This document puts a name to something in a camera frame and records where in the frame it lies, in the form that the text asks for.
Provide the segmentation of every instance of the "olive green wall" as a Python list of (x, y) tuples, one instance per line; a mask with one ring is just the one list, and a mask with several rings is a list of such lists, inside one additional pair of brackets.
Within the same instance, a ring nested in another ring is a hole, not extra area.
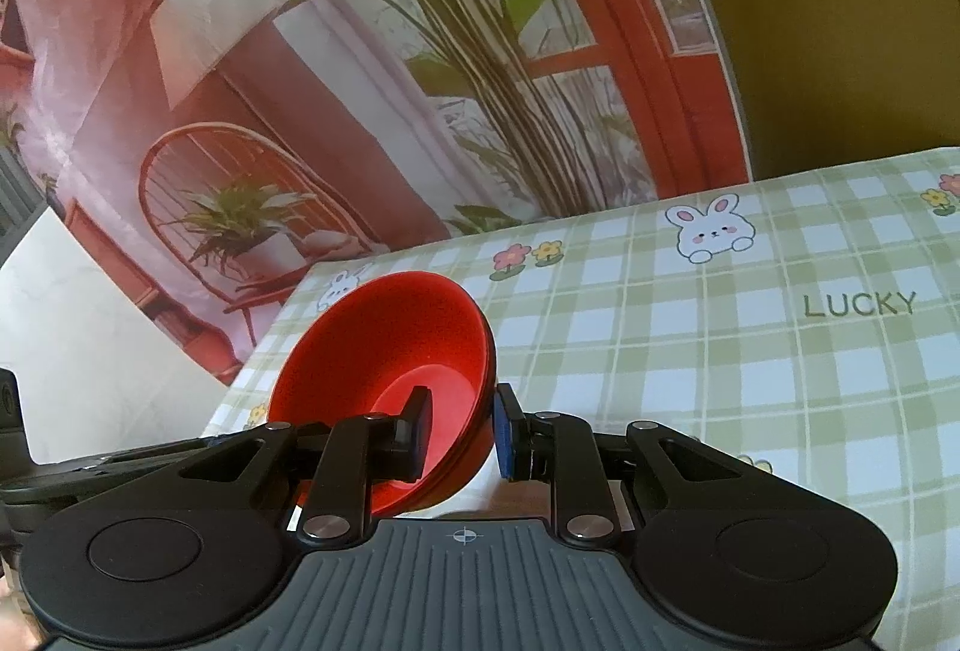
[(958, 0), (711, 0), (758, 178), (960, 144)]

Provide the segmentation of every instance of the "red silicone bowl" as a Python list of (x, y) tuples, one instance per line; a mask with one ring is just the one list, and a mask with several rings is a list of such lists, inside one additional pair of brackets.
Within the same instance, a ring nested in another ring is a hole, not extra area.
[(433, 392), (424, 476), (373, 486), (376, 515), (429, 507), (459, 491), (493, 447), (493, 336), (459, 285), (430, 272), (378, 277), (336, 302), (296, 344), (269, 421), (294, 425), (397, 415), (414, 386)]

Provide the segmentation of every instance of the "bunny cartoon print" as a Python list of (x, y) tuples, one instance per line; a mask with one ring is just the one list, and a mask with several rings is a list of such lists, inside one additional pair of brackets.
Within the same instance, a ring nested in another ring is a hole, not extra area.
[(368, 272), (372, 264), (363, 264), (360, 269), (343, 269), (337, 272), (337, 277), (330, 280), (330, 285), (323, 292), (320, 301), (317, 302), (317, 312), (328, 311), (337, 301), (340, 301), (348, 293), (356, 291), (363, 282), (361, 277)]
[(733, 250), (739, 253), (754, 245), (757, 230), (737, 215), (738, 196), (718, 196), (704, 215), (696, 207), (680, 205), (666, 211), (666, 219), (680, 229), (677, 250), (691, 264), (706, 264), (717, 253)]

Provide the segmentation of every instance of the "black circular pad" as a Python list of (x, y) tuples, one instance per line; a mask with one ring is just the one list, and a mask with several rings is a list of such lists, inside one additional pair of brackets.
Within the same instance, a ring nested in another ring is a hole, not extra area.
[(58, 512), (24, 546), (23, 589), (52, 634), (99, 648), (195, 643), (259, 610), (280, 580), (280, 538), (259, 512), (98, 499)]
[(751, 518), (728, 526), (717, 538), (717, 551), (736, 571), (779, 583), (809, 578), (830, 555), (822, 536), (789, 518)]
[(661, 609), (723, 645), (843, 645), (880, 621), (896, 556), (867, 518), (822, 506), (661, 511), (637, 535), (634, 571)]
[(95, 536), (90, 563), (118, 581), (145, 583), (176, 575), (200, 555), (200, 538), (169, 518), (132, 518)]

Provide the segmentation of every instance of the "white wall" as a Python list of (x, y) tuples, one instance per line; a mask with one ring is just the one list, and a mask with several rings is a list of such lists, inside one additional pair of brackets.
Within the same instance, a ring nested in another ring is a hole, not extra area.
[(0, 367), (16, 374), (38, 463), (198, 436), (227, 390), (49, 210), (0, 266)]

